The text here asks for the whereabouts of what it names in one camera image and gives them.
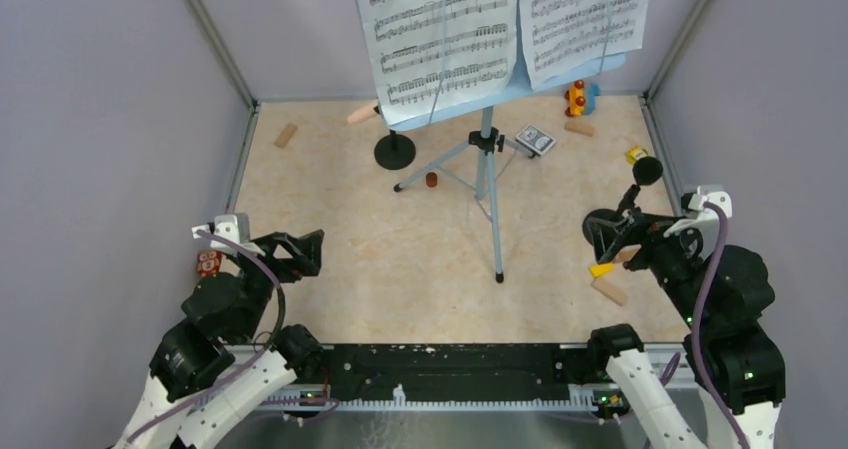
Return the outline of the red owl toy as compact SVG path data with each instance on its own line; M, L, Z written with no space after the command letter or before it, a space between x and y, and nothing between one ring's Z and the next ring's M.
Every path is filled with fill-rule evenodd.
M223 255L221 252L209 249L197 254L196 271L200 277L213 276L219 273Z

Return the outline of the yellow black small toy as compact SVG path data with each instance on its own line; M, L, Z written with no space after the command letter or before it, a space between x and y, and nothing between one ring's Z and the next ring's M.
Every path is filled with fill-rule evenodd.
M630 165L635 165L639 160L649 156L650 153L639 145L633 146L626 152L626 159Z

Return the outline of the sheet music page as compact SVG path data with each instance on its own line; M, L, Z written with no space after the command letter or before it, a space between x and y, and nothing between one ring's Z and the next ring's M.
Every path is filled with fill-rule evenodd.
M531 86L643 46L649 0L518 0Z
M517 58L518 0L356 0L390 126L501 93Z

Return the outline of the beige microphone on stand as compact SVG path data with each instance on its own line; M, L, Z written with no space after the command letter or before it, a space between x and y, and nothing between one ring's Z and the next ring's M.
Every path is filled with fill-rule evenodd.
M381 114L377 100L370 101L353 111L346 119L348 125L364 122ZM409 166L416 157L414 142L394 130L380 138L374 146L375 162L383 169L397 171Z

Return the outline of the yellow block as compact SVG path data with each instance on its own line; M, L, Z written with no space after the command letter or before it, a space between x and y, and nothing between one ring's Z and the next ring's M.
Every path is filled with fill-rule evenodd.
M594 279L597 279L612 272L615 267L614 263L595 264L589 267L589 272Z

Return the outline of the wooden block far left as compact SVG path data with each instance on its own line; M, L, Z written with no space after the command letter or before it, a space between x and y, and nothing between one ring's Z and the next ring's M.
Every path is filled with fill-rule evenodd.
M291 141L293 136L296 134L297 130L298 126L296 124L286 124L274 140L274 146L278 148L285 148L287 144Z

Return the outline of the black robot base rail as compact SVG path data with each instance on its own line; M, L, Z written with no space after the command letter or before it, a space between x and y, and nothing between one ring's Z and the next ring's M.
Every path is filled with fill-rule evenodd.
M311 415L340 411L529 411L589 422L630 405L582 344L337 344L316 372L269 398Z

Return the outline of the light blue music stand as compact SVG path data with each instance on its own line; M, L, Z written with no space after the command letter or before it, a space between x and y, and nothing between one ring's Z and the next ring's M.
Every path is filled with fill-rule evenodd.
M498 233L498 104L620 67L642 47L649 0L355 0L377 93L394 132L479 112L452 149L476 148L475 200Z

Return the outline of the colourful wooden toy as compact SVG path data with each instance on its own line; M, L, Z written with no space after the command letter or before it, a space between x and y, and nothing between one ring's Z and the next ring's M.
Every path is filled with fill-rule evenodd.
M567 117L582 117L591 115L596 109L596 97L600 95L598 86L583 79L574 81L565 91L567 102L564 113Z

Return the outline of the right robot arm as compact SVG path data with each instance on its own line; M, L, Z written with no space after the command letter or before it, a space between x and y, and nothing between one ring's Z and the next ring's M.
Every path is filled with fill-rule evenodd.
M625 323L592 331L586 366L613 381L654 448L771 448L786 396L784 358L759 323L775 300L762 257L727 242L731 211L703 200L685 217L599 209L586 216L584 235L599 263L637 246L629 271L650 271L688 325L683 341L707 419L696 436L645 346Z

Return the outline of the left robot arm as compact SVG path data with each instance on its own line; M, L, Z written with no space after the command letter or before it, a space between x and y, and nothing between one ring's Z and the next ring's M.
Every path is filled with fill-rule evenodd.
M245 239L206 224L192 232L239 271L201 277L183 301L118 448L214 448L269 396L319 373L323 348L305 326L284 323L283 287L319 275L324 231Z

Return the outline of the small brown cylinder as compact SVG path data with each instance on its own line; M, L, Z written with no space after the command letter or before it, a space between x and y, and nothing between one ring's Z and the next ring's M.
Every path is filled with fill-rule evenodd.
M438 174L435 172L428 172L425 175L425 184L428 188L435 188L438 185Z

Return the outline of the wooden block far right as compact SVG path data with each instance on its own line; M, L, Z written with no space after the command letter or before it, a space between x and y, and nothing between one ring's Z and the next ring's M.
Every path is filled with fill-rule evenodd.
M595 127L592 124L588 124L579 120L569 120L564 124L564 128L572 133L585 135L588 137L593 137L595 134Z

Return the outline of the black microphone on stand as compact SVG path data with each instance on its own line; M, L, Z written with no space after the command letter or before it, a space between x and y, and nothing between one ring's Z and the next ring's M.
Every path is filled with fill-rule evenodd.
M636 199L644 187L656 183L663 176L664 168L661 161L653 156L645 157L632 166L634 182L625 191L615 209L623 214L636 208ZM592 231L586 230L586 217L582 222L582 233L584 238L592 245Z

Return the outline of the wooden block near right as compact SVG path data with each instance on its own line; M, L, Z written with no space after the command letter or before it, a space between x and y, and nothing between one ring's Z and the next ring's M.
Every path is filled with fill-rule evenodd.
M604 277L595 278L591 287L620 307L625 306L629 301L628 295L621 287Z

